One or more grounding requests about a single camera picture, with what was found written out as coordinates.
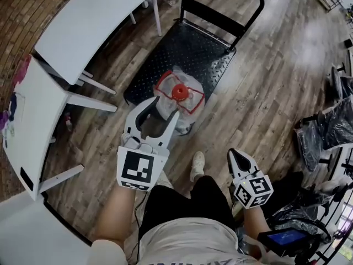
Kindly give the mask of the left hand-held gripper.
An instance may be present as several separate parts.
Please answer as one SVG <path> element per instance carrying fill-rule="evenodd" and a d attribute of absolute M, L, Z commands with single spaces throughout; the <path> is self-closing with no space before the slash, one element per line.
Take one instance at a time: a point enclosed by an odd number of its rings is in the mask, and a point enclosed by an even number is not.
<path fill-rule="evenodd" d="M 168 160 L 168 145 L 177 125 L 180 113 L 172 112 L 159 138 L 141 138 L 142 124 L 156 107 L 159 96 L 148 98 L 127 115 L 122 144 L 117 151 L 118 185 L 149 192 Z"/>

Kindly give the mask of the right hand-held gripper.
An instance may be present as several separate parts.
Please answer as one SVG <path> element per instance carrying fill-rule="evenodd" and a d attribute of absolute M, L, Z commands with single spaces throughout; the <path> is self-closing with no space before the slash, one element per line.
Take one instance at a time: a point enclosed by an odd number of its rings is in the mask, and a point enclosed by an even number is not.
<path fill-rule="evenodd" d="M 241 150 L 229 149 L 227 162 L 235 186 L 233 191 L 235 199 L 245 209 L 264 205 L 274 192 L 269 176 L 257 171 L 258 165 L 255 160 Z"/>

